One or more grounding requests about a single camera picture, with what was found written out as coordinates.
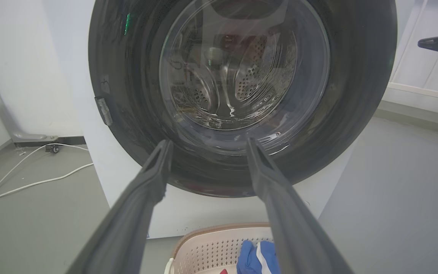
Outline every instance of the power cord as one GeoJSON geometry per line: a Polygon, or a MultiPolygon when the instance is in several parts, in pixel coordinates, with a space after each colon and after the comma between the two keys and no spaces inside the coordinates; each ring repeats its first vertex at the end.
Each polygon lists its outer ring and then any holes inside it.
{"type": "MultiPolygon", "coordinates": [[[[86,148],[82,148],[82,147],[78,147],[78,146],[72,146],[72,145],[67,145],[67,144],[52,143],[52,145],[60,145],[60,146],[74,147],[74,148],[82,149],[82,150],[85,150],[85,151],[89,151],[89,149],[86,149],[86,148]]],[[[12,169],[11,169],[11,170],[10,170],[10,171],[9,171],[9,172],[8,172],[8,173],[7,173],[7,174],[6,174],[6,175],[0,180],[0,184],[6,179],[6,177],[7,177],[8,175],[10,175],[10,173],[11,173],[15,168],[17,168],[17,167],[18,167],[18,166],[19,166],[24,160],[26,160],[26,158],[28,158],[29,156],[31,156],[31,154],[37,152],[38,150],[40,150],[40,149],[42,149],[42,148],[44,148],[44,147],[45,147],[45,146],[41,146],[41,147],[35,149],[35,150],[32,151],[30,154],[28,154],[25,158],[23,158],[23,160],[21,160],[16,166],[14,166],[14,167],[13,167],[13,168],[12,168],[12,169]]],[[[88,166],[92,166],[92,165],[94,165],[94,163],[90,163],[90,164],[87,164],[87,165],[83,165],[83,166],[77,168],[76,170],[73,170],[73,171],[71,171],[70,173],[68,173],[68,174],[66,174],[66,175],[63,175],[63,176],[60,176],[60,177],[57,177],[57,178],[53,178],[53,179],[48,179],[48,180],[44,180],[44,181],[40,181],[40,182],[36,182],[36,183],[32,183],[32,184],[29,184],[29,185],[26,185],[26,186],[23,186],[23,187],[20,187],[20,188],[14,189],[14,190],[12,190],[12,191],[5,192],[5,193],[3,193],[3,194],[0,194],[0,198],[3,197],[3,196],[9,195],[9,194],[15,193],[15,192],[17,192],[17,191],[20,191],[20,190],[23,190],[23,189],[26,189],[26,188],[29,188],[29,187],[32,187],[32,186],[38,185],[38,184],[43,184],[43,183],[46,183],[46,182],[52,182],[52,181],[56,181],[56,180],[63,179],[63,178],[65,178],[65,177],[68,177],[68,176],[70,176],[70,175],[76,173],[77,171],[79,171],[79,170],[81,170],[81,169],[83,169],[83,168],[86,168],[86,167],[88,167],[88,166]]]]}

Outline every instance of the laundry basket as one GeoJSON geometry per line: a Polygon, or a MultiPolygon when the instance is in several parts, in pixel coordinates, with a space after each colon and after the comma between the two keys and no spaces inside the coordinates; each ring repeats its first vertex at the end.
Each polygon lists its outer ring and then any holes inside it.
{"type": "Polygon", "coordinates": [[[273,242],[269,223],[242,223],[199,229],[175,247],[165,274],[236,274],[243,241],[273,242]]]}

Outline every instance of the blue cloth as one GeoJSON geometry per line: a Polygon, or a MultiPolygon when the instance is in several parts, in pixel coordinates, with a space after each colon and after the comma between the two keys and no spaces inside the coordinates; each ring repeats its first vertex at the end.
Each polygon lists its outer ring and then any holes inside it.
{"type": "Polygon", "coordinates": [[[261,274],[261,262],[266,267],[266,269],[263,269],[263,273],[280,274],[275,244],[262,241],[259,243],[258,249],[254,247],[251,241],[244,241],[236,265],[238,274],[261,274]]]}
{"type": "Polygon", "coordinates": [[[262,267],[267,267],[268,271],[264,273],[280,274],[280,266],[278,265],[278,259],[276,258],[275,244],[267,241],[259,243],[259,252],[256,252],[256,256],[261,263],[262,267]]]}
{"type": "Polygon", "coordinates": [[[256,249],[250,241],[244,241],[238,257],[238,274],[261,274],[261,263],[256,257],[256,249]]]}

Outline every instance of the washing machine drum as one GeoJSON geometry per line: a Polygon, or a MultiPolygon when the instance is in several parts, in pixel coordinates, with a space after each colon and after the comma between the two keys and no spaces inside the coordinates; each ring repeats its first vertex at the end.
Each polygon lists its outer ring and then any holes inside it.
{"type": "Polygon", "coordinates": [[[316,173],[370,120],[396,42],[394,0],[97,0],[90,76],[137,163],[170,139],[170,184],[252,196],[247,137],[292,183],[316,173]]]}

